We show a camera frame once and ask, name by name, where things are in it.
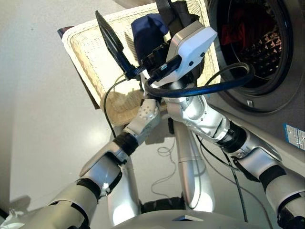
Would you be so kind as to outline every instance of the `blue cable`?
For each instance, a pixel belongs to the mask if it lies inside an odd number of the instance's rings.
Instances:
[[[156,77],[151,77],[149,80],[145,82],[145,91],[153,96],[156,97],[165,97],[165,98],[180,98],[180,97],[189,97],[189,96],[196,96],[196,95],[202,95],[202,94],[210,94],[215,93],[219,91],[229,90],[235,87],[239,87],[242,85],[247,84],[254,78],[255,69],[251,64],[246,64],[243,62],[240,63],[234,63],[231,64],[219,72],[217,72],[215,75],[211,77],[211,79],[208,82],[211,82],[213,79],[215,79],[217,76],[221,75],[223,72],[234,69],[234,68],[244,68],[247,70],[247,73],[245,76],[230,80],[223,83],[216,83],[213,85],[207,85],[202,87],[194,87],[194,88],[185,88],[185,89],[176,89],[176,90],[169,90],[169,89],[162,89],[162,88],[152,88],[151,85],[160,79],[157,79]]]

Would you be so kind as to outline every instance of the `floor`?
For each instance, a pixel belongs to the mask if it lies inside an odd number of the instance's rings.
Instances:
[[[109,14],[123,7],[109,0],[0,3],[0,208],[13,209],[26,221],[78,178],[83,164],[110,136],[102,111],[94,109],[56,31],[93,19],[96,9]],[[142,202],[160,198],[147,184],[172,172],[169,158],[156,153],[159,147],[172,143],[173,138],[167,138],[163,144],[142,145],[132,156]],[[208,159],[232,178],[227,168]],[[215,211],[243,220],[236,187],[209,166],[208,170]],[[260,184],[242,175],[239,178],[265,205],[274,228],[279,228]],[[156,189],[180,196],[178,172]],[[268,228],[258,203],[247,193],[244,198],[249,221]],[[110,227],[106,200],[102,199],[91,228]]]

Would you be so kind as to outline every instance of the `white cord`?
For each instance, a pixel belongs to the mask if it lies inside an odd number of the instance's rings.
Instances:
[[[166,176],[166,177],[163,177],[163,178],[161,178],[161,179],[156,180],[156,181],[151,185],[151,191],[152,191],[152,193],[154,193],[154,194],[156,194],[156,195],[164,196],[164,197],[166,197],[166,198],[168,198],[168,199],[170,198],[168,195],[163,194],[163,193],[159,193],[159,192],[155,192],[155,191],[153,190],[153,187],[154,187],[155,185],[158,185],[158,184],[160,184],[160,183],[163,183],[163,182],[169,180],[170,178],[172,178],[172,177],[174,176],[174,174],[175,174],[175,172],[176,172],[176,170],[177,170],[176,163],[173,161],[173,158],[172,158],[172,152],[173,152],[174,146],[175,146],[175,138],[174,138],[173,145],[172,145],[171,148],[162,146],[162,147],[160,147],[160,148],[157,149],[157,153],[158,153],[159,156],[162,156],[162,157],[167,157],[167,156],[168,156],[168,157],[169,157],[170,162],[174,165],[174,170],[173,170],[173,172],[172,172],[170,175],[168,175],[168,176]]]

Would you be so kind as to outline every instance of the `washing machine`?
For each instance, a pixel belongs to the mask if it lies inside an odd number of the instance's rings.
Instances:
[[[305,150],[304,11],[301,0],[212,0],[219,68],[255,67],[243,87],[211,94],[208,102]],[[225,72],[238,78],[243,72]]]

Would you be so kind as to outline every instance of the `robotic arm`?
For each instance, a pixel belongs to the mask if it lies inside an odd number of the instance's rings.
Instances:
[[[153,89],[168,91],[193,87],[192,83],[183,81],[183,76],[201,62],[215,37],[211,28],[204,28],[198,21],[177,33],[172,38],[167,62],[156,71],[160,77],[152,85]],[[148,72],[142,74],[144,78],[150,78]],[[211,108],[203,95],[162,97],[173,120],[184,123],[194,133],[218,145],[249,179],[262,183],[281,227],[289,229],[304,225],[305,179],[287,169],[270,145]],[[120,181],[120,165],[159,122],[158,99],[147,97],[123,132],[83,167],[79,180],[64,189],[22,229],[88,229],[99,199],[110,194]]]
[[[120,165],[160,122],[159,102],[147,98],[123,132],[82,168],[80,178],[41,209],[22,229],[89,229],[100,198],[121,179]]]

